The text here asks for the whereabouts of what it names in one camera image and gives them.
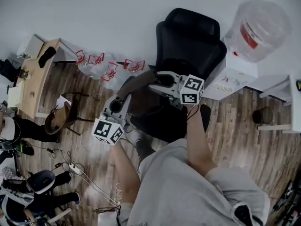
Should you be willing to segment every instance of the white box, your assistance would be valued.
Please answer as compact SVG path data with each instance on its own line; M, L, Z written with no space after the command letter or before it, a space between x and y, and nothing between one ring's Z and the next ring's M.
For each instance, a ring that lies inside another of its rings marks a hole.
M23 101L25 81L22 80L16 87L8 89L8 108L16 107Z
M214 100L221 100L258 78L257 64L235 56L228 46L227 38L222 41L227 47L226 57L205 81L203 93L203 97Z
M204 80L189 75L180 90L181 104L198 105L204 91Z
M95 119L91 134L101 142L115 145L119 138L124 134L124 130L118 123Z
M21 45L17 52L18 58L33 59L39 56L39 52L43 47L44 42L37 36L26 37L24 43Z

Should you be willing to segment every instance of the sock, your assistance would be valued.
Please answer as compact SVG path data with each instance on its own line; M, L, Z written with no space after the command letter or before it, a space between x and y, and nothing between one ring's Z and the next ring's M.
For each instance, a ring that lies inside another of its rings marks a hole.
M39 59L40 68L43 68L45 66L46 61L49 60L55 54L56 54L56 50L54 47L47 48L45 53Z

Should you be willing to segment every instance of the power strip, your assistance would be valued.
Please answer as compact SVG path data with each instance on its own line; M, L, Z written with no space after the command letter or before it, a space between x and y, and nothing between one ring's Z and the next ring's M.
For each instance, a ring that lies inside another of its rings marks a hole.
M69 167L75 174L77 175L83 174L83 171L74 162L70 162Z

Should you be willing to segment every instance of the red label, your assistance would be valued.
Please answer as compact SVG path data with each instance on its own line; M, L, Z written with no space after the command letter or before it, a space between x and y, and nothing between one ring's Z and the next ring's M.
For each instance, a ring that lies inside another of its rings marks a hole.
M245 41L248 43L248 45L250 45L252 49L255 49L258 46L258 43L249 35L243 23L240 26L240 32Z

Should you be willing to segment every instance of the leg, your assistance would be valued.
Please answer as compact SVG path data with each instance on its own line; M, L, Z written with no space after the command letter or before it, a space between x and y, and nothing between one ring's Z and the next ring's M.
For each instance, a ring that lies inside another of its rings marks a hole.
M21 136L20 138L31 138L33 140L42 142L56 142L58 140L58 135L49 135L45 131L44 125L38 126L36 123L22 119L20 117L14 118L16 122L16 127L20 127Z
M111 154L122 190L121 202L134 203L141 184L138 173L120 141L111 147Z
M64 185L65 183L69 183L71 180L70 172L66 171L63 172L55 177L55 183L52 185L52 187L48 190L53 190L56 186Z
M35 194L33 202L27 207L30 211L42 213L53 210L61 205L79 200L77 193L68 193L60 196Z

